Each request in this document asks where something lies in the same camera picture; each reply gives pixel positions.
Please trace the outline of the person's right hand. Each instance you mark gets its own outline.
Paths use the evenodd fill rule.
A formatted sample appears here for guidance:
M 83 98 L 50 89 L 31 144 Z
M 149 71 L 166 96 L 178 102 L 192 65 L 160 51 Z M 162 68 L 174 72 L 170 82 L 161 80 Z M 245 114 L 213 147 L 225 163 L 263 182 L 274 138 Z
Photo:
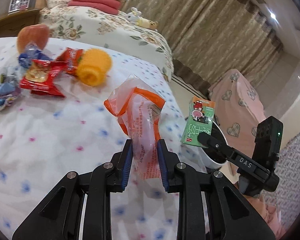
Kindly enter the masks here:
M 259 215 L 264 219 L 271 230 L 276 233 L 280 224 L 278 222 L 277 208 L 266 204 L 264 197 L 261 195 L 257 198 L 243 195 L 246 200 L 255 208 Z

